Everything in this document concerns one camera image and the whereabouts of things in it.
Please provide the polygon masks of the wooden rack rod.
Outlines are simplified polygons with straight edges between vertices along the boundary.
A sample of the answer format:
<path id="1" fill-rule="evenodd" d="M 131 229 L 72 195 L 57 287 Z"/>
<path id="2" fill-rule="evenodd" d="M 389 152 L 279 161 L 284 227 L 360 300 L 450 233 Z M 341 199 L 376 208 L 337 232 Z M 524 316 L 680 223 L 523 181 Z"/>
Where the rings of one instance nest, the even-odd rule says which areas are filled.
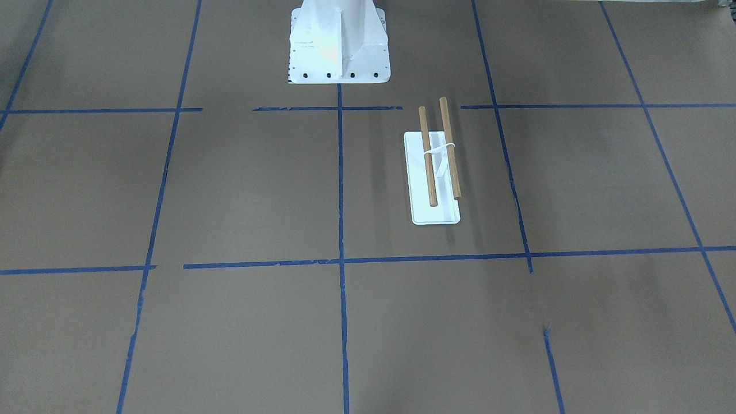
<path id="1" fill-rule="evenodd" d="M 421 146 L 423 146 L 423 152 L 431 150 L 431 140 L 427 120 L 427 112 L 425 106 L 418 108 L 418 115 L 420 118 L 420 134 L 421 134 Z M 437 207 L 438 197 L 436 193 L 436 181 L 434 174 L 433 155 L 424 155 L 423 159 L 425 162 L 425 177 L 428 186 L 428 198 L 430 207 Z"/>
<path id="2" fill-rule="evenodd" d="M 462 199 L 462 189 L 458 179 L 457 155 L 455 154 L 455 142 L 453 139 L 452 123 L 449 110 L 449 100 L 447 97 L 439 98 L 440 113 L 442 116 L 442 126 L 445 136 L 445 148 L 447 150 L 448 170 L 450 173 L 450 186 L 452 188 L 453 199 Z"/>

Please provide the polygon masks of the white rack base plate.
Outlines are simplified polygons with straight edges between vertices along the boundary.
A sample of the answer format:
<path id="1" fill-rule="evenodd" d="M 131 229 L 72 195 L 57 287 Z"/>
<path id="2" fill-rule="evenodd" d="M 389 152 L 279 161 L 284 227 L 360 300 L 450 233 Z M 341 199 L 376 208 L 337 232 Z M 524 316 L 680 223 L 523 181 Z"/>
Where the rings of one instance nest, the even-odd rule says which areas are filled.
<path id="1" fill-rule="evenodd" d="M 430 131 L 425 147 L 420 131 L 403 135 L 412 222 L 415 225 L 455 225 L 462 219 L 453 191 L 449 149 L 445 133 Z"/>

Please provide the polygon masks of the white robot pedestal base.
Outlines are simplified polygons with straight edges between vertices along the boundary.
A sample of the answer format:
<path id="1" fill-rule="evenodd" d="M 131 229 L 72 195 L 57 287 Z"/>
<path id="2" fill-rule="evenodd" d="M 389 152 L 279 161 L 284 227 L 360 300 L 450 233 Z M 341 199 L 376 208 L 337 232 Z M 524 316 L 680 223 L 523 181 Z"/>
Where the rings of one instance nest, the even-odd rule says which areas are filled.
<path id="1" fill-rule="evenodd" d="M 392 76 L 385 11 L 373 1 L 304 1 L 291 12 L 287 81 L 373 84 Z"/>

